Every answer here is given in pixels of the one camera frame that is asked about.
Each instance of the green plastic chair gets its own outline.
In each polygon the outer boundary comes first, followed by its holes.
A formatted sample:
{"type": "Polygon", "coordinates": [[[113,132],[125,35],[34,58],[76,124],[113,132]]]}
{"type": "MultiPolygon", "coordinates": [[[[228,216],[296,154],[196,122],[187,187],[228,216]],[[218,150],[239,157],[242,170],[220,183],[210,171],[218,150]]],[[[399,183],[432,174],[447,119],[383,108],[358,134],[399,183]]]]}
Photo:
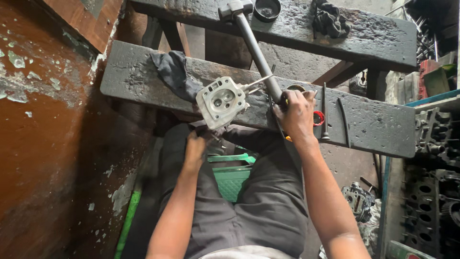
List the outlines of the green plastic chair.
{"type": "Polygon", "coordinates": [[[213,168],[219,192],[230,202],[236,202],[244,181],[249,177],[255,157],[244,153],[231,156],[208,156],[209,163],[225,161],[246,161],[249,165],[213,168]]]}

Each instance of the concrete floor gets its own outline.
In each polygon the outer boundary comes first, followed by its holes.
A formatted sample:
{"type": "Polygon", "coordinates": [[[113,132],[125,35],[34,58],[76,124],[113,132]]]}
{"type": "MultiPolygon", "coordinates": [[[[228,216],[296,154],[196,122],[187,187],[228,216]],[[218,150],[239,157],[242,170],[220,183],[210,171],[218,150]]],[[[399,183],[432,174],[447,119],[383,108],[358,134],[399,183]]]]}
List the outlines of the concrete floor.
{"type": "MultiPolygon", "coordinates": [[[[329,2],[381,15],[389,12],[393,3],[392,0],[329,0],[329,2]]],[[[187,26],[186,30],[192,56],[204,59],[204,30],[193,26],[187,26]]],[[[267,63],[276,64],[275,74],[277,76],[304,82],[314,81],[340,61],[265,42],[260,42],[259,46],[267,63]]],[[[251,70],[257,71],[254,63],[251,70]]],[[[348,92],[348,82],[341,84],[337,89],[348,92]]],[[[364,176],[377,186],[374,159],[371,153],[329,144],[321,144],[320,149],[340,187],[349,186],[351,182],[360,182],[360,176],[364,176]]],[[[318,234],[310,222],[305,250],[301,257],[317,258],[320,245],[318,234]]]]}

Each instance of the hand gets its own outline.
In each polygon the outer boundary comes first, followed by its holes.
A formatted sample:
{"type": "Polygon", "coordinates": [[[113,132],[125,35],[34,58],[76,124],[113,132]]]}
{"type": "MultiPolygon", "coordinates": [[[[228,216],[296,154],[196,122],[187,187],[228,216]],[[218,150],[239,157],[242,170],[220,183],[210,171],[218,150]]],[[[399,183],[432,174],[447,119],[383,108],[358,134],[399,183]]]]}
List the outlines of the hand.
{"type": "Polygon", "coordinates": [[[200,167],[203,164],[203,153],[206,149],[206,140],[196,135],[196,131],[190,132],[187,137],[185,149],[185,163],[200,167]]]}
{"type": "Polygon", "coordinates": [[[274,113],[280,119],[283,129],[291,137],[294,144],[297,141],[315,140],[313,135],[313,109],[316,104],[315,91],[301,93],[299,90],[283,91],[288,101],[287,111],[282,112],[278,105],[274,113]]]}

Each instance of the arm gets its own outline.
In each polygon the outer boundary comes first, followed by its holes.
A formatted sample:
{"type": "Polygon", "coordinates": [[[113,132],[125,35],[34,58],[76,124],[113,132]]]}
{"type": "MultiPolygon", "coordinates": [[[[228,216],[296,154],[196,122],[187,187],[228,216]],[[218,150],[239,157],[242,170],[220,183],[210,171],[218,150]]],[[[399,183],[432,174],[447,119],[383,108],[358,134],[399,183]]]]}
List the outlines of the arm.
{"type": "Polygon", "coordinates": [[[305,194],[311,221],[330,259],[370,256],[359,234],[350,206],[324,161],[313,135],[315,92],[285,91],[289,106],[281,112],[275,106],[283,129],[291,137],[302,159],[305,194]]]}
{"type": "Polygon", "coordinates": [[[161,214],[149,243],[146,259],[182,259],[187,250],[195,208],[196,182],[206,148],[192,131],[187,139],[185,161],[176,187],[161,214]]]}

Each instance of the black rag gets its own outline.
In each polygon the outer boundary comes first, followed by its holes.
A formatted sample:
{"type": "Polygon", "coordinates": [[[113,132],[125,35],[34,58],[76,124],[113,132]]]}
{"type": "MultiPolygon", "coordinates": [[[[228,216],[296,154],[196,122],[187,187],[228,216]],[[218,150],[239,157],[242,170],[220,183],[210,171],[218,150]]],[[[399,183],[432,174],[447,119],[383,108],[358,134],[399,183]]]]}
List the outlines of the black rag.
{"type": "Polygon", "coordinates": [[[172,50],[169,53],[150,53],[159,77],[179,98],[195,102],[201,86],[187,78],[185,73],[185,54],[172,50]]]}

